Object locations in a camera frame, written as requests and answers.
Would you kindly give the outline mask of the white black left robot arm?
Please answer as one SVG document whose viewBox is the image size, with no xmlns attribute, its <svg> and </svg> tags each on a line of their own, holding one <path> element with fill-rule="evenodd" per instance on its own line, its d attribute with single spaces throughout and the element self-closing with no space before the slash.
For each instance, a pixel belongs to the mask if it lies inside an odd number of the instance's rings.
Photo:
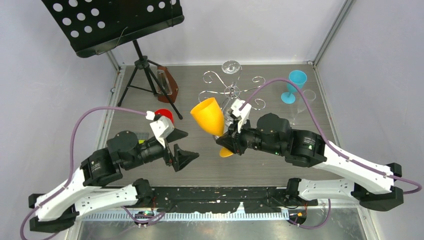
<svg viewBox="0 0 424 240">
<path fill-rule="evenodd" d="M 122 170 L 128 171 L 163 159 L 167 166 L 178 172 L 199 156 L 197 152 L 182 150 L 177 144 L 171 150 L 168 144 L 162 146 L 155 137 L 141 143 L 134 132 L 121 131 L 106 142 L 105 148 L 94 151 L 81 162 L 70 184 L 57 187 L 61 193 L 56 197 L 46 204 L 42 202 L 52 196 L 53 191 L 33 193 L 28 197 L 30 208 L 39 207 L 29 221 L 29 229 L 55 234 L 95 212 L 117 207 L 148 207 L 154 201 L 154 193 L 146 179 L 139 178 L 114 191 L 99 190 L 122 179 Z"/>
</svg>

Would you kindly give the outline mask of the chrome wine glass rack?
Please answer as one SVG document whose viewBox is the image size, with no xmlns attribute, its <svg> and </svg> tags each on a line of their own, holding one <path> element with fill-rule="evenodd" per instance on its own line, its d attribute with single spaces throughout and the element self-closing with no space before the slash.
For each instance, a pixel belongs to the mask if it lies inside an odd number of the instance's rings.
<svg viewBox="0 0 424 240">
<path fill-rule="evenodd" d="M 227 85 L 224 83 L 221 77 L 214 71 L 210 71 L 210 70 L 206 71 L 202 76 L 202 80 L 206 84 L 211 84 L 213 82 L 213 76 L 217 77 L 218 80 L 224 85 L 224 90 L 223 91 L 212 91 L 212 90 L 201 91 L 198 94 L 198 102 L 200 103 L 203 100 L 210 98 L 210 96 L 204 96 L 205 94 L 216 94 L 218 96 L 224 96 L 224 99 L 221 101 L 221 103 L 218 103 L 218 105 L 224 115 L 224 131 L 226 131 L 229 125 L 232 123 L 232 118 L 230 116 L 231 105 L 237 99 L 241 100 L 240 98 L 241 93 L 246 93 L 246 92 L 258 89 L 261 85 L 263 85 L 266 82 L 266 79 L 262 76 L 255 76 L 252 78 L 251 81 L 255 84 L 258 84 L 258 86 L 250 88 L 250 89 L 240 90 L 236 82 L 232 82 L 231 84 Z"/>
</svg>

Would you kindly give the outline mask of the blue wine glass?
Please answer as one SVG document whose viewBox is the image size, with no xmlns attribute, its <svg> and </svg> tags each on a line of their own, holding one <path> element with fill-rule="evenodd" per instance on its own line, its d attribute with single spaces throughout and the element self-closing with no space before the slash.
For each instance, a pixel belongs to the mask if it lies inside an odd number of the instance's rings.
<svg viewBox="0 0 424 240">
<path fill-rule="evenodd" d="M 288 80 L 301 89 L 307 82 L 308 77 L 305 72 L 301 70 L 293 70 L 288 75 Z M 287 91 L 281 94 L 281 100 L 285 104 L 293 104 L 296 101 L 295 93 L 297 89 L 290 83 L 287 84 Z"/>
</svg>

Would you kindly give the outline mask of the yellow wine glass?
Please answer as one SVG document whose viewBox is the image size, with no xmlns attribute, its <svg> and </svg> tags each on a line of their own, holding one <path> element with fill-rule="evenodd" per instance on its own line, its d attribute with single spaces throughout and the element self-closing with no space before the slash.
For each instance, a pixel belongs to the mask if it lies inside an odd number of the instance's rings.
<svg viewBox="0 0 424 240">
<path fill-rule="evenodd" d="M 198 103 L 191 109 L 190 114 L 206 133 L 217 139 L 224 134 L 225 117 L 214 97 Z"/>
</svg>

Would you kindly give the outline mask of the clear wine glass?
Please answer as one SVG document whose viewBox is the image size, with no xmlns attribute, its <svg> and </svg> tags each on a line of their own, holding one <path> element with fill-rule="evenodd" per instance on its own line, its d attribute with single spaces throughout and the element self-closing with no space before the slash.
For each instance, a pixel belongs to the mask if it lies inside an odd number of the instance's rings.
<svg viewBox="0 0 424 240">
<path fill-rule="evenodd" d="M 306 89 L 303 92 L 303 95 L 306 98 L 306 102 L 310 105 L 315 99 L 316 99 L 316 93 L 313 90 Z M 297 125 L 297 118 L 300 113 L 307 110 L 307 106 L 303 98 L 300 96 L 299 100 L 296 104 L 296 113 L 293 115 L 292 120 L 290 121 L 290 124 L 292 126 Z"/>
<path fill-rule="evenodd" d="M 231 97 L 236 97 L 237 93 L 237 83 L 241 76 L 242 67 L 240 63 L 236 60 L 227 60 L 221 65 L 221 69 L 225 74 L 234 75 L 238 73 L 238 76 L 235 80 L 232 81 L 230 86 L 228 87 L 228 93 Z"/>
</svg>

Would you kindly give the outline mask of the red wine glass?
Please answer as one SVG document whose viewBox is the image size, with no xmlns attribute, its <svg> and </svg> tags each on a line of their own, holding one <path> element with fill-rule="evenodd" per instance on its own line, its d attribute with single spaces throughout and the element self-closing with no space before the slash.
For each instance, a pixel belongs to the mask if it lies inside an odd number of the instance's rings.
<svg viewBox="0 0 424 240">
<path fill-rule="evenodd" d="M 166 117 L 166 118 L 170 119 L 172 123 L 174 123 L 173 114 L 169 109 L 161 108 L 161 109 L 156 110 L 154 113 L 156 115 L 161 115 L 163 117 Z"/>
</svg>

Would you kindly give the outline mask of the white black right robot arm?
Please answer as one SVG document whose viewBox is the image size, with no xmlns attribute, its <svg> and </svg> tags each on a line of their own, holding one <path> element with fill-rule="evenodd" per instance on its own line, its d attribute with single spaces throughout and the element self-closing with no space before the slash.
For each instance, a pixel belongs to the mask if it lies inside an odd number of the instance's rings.
<svg viewBox="0 0 424 240">
<path fill-rule="evenodd" d="M 247 121 L 238 129 L 234 120 L 216 143 L 233 154 L 242 155 L 246 149 L 284 157 L 293 166 L 315 168 L 339 175 L 336 180 L 289 179 L 285 198 L 291 205 L 316 199 L 338 199 L 358 202 L 360 206 L 379 212 L 389 211 L 404 203 L 404 192 L 394 185 L 394 179 L 376 171 L 401 177 L 397 163 L 373 164 L 362 158 L 354 163 L 355 155 L 342 150 L 321 135 L 309 130 L 292 129 L 285 118 L 267 113 L 252 128 Z"/>
</svg>

